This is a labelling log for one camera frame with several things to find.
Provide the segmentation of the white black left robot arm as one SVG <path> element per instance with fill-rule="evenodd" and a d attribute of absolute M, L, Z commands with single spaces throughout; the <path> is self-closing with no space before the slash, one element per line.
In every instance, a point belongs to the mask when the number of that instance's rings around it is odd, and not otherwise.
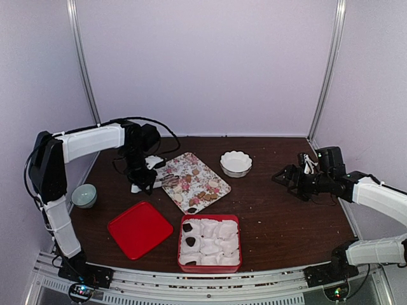
<path fill-rule="evenodd" d="M 106 149 L 118 149 L 126 162 L 123 171 L 131 192 L 151 194 L 156 187 L 154 167 L 162 158 L 146 156 L 160 141 L 157 121 L 138 117 L 119 118 L 106 123 L 69 130 L 38 134 L 34 149 L 25 166 L 25 183 L 31 183 L 32 197 L 45 218 L 47 230 L 55 240 L 62 257 L 70 259 L 67 272 L 78 282 L 87 281 L 91 267 L 78 257 L 82 247 L 76 237 L 66 205 L 66 164 Z"/>

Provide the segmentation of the white chocolate packed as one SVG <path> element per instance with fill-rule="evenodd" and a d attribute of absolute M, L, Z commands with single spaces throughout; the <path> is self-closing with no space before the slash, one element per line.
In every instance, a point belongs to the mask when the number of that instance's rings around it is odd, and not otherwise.
<path fill-rule="evenodd" d="M 173 189 L 173 191 L 174 191 L 174 193 L 180 193 L 180 192 L 182 191 L 182 187 L 181 187 L 181 186 L 176 186 L 176 187 Z"/>

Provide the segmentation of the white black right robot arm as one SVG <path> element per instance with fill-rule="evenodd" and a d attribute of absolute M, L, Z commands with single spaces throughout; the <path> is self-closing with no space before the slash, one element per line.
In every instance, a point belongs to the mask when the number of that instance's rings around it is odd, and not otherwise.
<path fill-rule="evenodd" d="M 347 173 L 338 146 L 318 149 L 316 155 L 318 160 L 313 161 L 309 155 L 300 153 L 297 165 L 285 166 L 272 180 L 302 201 L 328 193 L 406 224 L 406 192 L 379 181 L 372 174 Z M 331 252 L 329 263 L 307 267 L 303 272 L 308 286 L 315 287 L 357 276 L 358 266 L 365 264 L 406 267 L 406 235 L 347 241 Z"/>

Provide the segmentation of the dark square chocolate packed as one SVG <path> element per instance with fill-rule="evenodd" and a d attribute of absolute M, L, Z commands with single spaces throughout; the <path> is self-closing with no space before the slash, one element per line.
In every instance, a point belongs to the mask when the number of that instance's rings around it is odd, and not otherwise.
<path fill-rule="evenodd" d="M 185 233 L 193 230 L 193 226 L 190 223 L 183 224 L 183 231 Z"/>

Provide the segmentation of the dark heart chocolate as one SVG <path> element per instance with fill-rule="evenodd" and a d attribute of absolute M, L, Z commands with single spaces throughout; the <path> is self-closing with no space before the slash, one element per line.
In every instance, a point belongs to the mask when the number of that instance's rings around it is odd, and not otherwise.
<path fill-rule="evenodd" d="M 185 242 L 189 247 L 193 247 L 195 245 L 196 241 L 197 240 L 194 237 L 188 237 L 185 239 Z"/>

